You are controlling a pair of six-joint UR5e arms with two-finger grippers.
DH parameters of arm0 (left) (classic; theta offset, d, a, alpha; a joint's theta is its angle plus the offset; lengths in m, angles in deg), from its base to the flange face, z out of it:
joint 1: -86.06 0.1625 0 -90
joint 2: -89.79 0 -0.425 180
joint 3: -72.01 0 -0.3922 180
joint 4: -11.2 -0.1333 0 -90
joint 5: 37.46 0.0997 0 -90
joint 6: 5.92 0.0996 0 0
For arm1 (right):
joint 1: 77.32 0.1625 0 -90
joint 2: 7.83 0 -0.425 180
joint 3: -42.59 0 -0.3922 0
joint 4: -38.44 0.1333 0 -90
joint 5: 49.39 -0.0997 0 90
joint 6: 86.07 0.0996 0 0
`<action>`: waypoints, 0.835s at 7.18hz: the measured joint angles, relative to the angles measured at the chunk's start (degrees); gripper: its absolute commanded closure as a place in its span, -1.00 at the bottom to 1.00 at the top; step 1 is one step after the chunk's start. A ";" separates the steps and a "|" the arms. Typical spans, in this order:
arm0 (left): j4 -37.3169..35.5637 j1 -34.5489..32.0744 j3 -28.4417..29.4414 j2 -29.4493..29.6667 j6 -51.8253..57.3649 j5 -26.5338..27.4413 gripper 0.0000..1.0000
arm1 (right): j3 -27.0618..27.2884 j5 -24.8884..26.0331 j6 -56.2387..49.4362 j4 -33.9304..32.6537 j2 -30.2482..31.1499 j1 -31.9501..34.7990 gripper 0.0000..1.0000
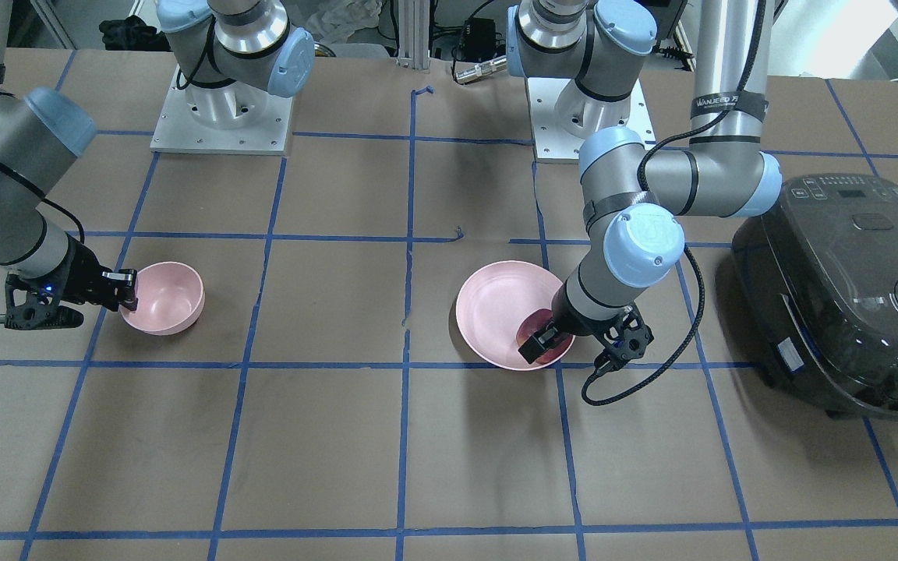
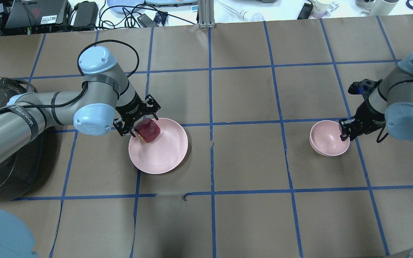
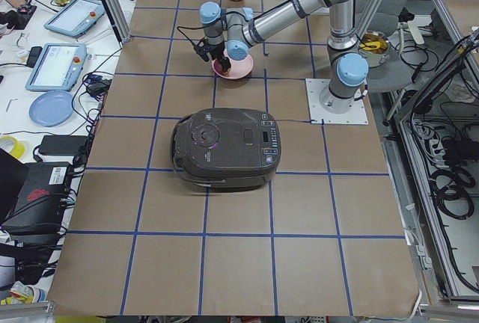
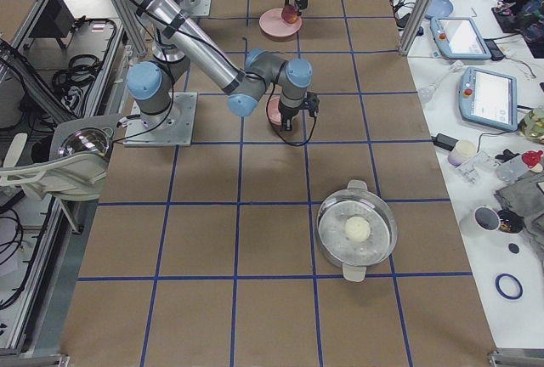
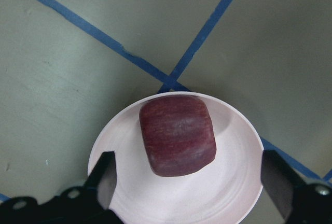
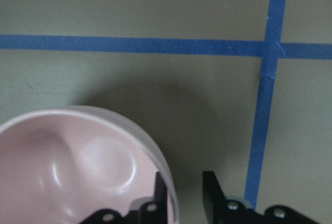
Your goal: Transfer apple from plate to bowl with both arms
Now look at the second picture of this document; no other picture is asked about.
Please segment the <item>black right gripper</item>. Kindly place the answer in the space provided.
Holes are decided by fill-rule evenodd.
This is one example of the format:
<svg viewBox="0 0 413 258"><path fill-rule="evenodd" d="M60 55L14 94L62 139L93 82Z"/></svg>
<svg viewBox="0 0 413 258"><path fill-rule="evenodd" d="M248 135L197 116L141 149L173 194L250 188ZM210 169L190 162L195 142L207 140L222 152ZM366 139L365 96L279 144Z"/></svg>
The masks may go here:
<svg viewBox="0 0 413 258"><path fill-rule="evenodd" d="M351 141L351 138L363 134L370 134L385 126L385 115L372 107L369 97L382 81L360 81L353 82L348 89L350 95L361 95L364 101L357 108L354 116L350 119L340 119L340 139Z"/></svg>

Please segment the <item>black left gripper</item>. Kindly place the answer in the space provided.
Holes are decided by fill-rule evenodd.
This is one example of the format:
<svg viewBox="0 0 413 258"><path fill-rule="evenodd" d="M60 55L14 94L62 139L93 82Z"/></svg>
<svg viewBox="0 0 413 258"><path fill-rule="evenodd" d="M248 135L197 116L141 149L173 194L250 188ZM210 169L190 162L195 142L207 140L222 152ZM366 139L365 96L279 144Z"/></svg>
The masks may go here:
<svg viewBox="0 0 413 258"><path fill-rule="evenodd" d="M160 109L161 106L152 95L146 95L145 99L142 100L138 94L135 94L128 103L117 104L116 111L120 118L114 119L113 126L122 137L128 134L136 137L133 131L136 121L146 115L151 115L158 120L157 112Z"/></svg>

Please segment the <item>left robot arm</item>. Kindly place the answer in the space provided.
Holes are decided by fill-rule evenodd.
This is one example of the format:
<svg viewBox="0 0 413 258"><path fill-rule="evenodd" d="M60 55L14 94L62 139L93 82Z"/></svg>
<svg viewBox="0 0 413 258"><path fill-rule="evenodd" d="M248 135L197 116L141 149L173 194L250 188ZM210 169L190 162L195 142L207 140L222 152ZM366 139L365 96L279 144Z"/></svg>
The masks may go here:
<svg viewBox="0 0 413 258"><path fill-rule="evenodd" d="M15 95L0 108L0 163L29 144L47 128L72 125L83 134L99 136L115 128L134 136L136 121L160 110L146 95L142 100L117 58L101 41L85 47L77 58L80 91L29 92Z"/></svg>

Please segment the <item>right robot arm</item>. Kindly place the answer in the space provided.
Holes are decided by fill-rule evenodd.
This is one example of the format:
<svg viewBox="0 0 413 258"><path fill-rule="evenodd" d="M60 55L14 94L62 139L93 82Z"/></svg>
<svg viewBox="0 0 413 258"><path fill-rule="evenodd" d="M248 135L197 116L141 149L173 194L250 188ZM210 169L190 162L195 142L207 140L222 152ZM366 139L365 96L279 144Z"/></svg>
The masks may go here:
<svg viewBox="0 0 413 258"><path fill-rule="evenodd" d="M385 79L354 82L348 93L361 95L363 102L354 116L339 121L343 142L377 130L413 142L413 52Z"/></svg>

